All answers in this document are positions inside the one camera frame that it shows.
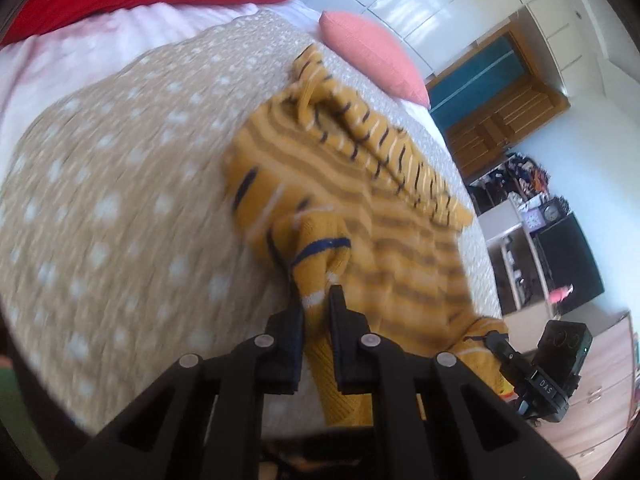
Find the yellow striped knit sweater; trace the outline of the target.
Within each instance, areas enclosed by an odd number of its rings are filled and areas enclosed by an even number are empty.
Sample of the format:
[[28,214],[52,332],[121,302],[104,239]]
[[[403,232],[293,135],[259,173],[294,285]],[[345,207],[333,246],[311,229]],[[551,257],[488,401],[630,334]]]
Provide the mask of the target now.
[[473,214],[409,133],[330,73],[317,46],[293,82],[235,133],[224,174],[232,216],[254,254],[288,278],[305,312],[305,353],[332,426],[372,420],[370,396],[337,390],[329,290],[371,330],[418,356],[448,351],[494,393],[511,386],[484,345],[504,333],[478,314],[460,257]]

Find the pile of clothes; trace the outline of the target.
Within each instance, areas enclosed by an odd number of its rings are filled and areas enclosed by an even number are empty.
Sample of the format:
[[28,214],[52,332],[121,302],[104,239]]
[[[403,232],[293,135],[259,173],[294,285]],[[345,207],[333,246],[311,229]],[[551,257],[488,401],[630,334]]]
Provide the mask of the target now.
[[550,200],[549,175],[532,158],[511,153],[504,162],[473,180],[467,187],[477,214],[484,214],[506,200],[519,210]]

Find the wooden drawer chest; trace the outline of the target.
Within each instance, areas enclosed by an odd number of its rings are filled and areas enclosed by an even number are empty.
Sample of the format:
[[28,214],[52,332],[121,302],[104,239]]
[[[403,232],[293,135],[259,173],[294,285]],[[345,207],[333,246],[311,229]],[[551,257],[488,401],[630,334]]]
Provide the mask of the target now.
[[626,437],[633,400],[634,334],[626,314],[594,337],[562,422],[541,422],[537,431],[580,478],[593,479]]

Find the pink water bottle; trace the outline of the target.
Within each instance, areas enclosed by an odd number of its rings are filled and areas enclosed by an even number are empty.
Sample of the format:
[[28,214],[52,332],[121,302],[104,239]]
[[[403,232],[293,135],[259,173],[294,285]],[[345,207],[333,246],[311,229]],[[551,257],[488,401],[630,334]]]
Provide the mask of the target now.
[[565,286],[561,286],[561,287],[550,290],[548,295],[549,304],[560,304],[570,296],[573,290],[574,290],[573,285],[565,285]]

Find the black television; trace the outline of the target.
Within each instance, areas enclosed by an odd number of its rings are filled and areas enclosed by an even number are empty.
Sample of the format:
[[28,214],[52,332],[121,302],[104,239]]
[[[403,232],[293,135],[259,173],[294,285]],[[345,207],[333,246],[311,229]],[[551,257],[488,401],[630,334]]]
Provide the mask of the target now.
[[537,231],[533,242],[548,289],[573,286],[573,291],[558,304],[560,315],[572,312],[604,293],[596,259],[574,214]]

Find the white shelf unit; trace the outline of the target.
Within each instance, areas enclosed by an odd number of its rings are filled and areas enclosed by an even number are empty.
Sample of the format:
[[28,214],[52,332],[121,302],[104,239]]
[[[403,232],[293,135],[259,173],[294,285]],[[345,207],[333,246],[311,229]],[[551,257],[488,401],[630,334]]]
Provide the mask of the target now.
[[512,346],[535,351],[547,323],[556,318],[538,252],[510,200],[478,217],[495,280],[501,314]]

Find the purple alarm clock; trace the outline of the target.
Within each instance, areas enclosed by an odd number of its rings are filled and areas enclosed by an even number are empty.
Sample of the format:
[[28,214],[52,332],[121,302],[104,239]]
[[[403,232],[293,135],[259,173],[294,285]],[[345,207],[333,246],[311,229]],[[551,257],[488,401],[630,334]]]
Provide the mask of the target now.
[[540,208],[533,208],[522,211],[521,216],[523,224],[524,226],[526,226],[526,229],[528,229],[529,233],[541,230],[547,224],[547,221],[544,218],[544,214],[541,212]]

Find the dark mantel clock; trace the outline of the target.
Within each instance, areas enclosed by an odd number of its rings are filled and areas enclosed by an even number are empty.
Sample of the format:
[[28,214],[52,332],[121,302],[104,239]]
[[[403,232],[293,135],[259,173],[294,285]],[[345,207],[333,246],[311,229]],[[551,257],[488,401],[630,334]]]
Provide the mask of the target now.
[[569,212],[567,200],[562,196],[554,196],[540,207],[544,221],[554,223],[563,219]]

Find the beige dotted quilted bedspread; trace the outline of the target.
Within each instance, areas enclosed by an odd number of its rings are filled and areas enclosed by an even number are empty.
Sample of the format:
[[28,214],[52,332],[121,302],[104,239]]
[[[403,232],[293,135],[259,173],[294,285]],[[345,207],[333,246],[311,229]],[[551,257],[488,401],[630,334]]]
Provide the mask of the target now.
[[18,141],[2,314],[75,428],[95,434],[178,356],[231,349],[285,300],[233,233],[220,162],[309,43],[271,12],[236,18],[69,93]]

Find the wooden door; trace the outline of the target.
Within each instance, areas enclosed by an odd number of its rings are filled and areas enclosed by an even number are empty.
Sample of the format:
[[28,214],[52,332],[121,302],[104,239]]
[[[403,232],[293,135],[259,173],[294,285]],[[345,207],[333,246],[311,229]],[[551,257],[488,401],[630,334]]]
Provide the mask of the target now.
[[449,153],[464,182],[500,162],[521,141],[570,109],[570,101],[534,76],[521,76],[445,131]]

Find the teal door curtain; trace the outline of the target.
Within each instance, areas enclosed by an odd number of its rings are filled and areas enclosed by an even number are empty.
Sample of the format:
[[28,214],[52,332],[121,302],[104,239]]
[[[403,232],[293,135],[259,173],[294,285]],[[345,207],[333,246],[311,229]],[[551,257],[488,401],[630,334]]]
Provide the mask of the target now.
[[430,114],[446,130],[527,73],[513,40],[502,35],[434,84]]

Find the pink knit pillow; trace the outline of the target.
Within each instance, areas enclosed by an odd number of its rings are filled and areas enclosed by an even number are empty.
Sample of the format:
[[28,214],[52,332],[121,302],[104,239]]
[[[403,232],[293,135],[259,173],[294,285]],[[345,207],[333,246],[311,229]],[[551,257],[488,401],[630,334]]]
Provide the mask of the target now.
[[323,43],[389,96],[430,106],[416,64],[387,28],[345,11],[323,11],[319,26]]

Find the white glossy wardrobe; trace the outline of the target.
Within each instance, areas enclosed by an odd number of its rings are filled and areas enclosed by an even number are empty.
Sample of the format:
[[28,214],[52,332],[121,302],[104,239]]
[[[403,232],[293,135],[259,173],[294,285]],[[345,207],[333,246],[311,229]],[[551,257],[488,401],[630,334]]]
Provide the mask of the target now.
[[395,34],[428,78],[441,72],[484,37],[517,16],[533,22],[570,98],[600,93],[596,57],[570,0],[303,0],[317,11],[349,11],[372,18]]

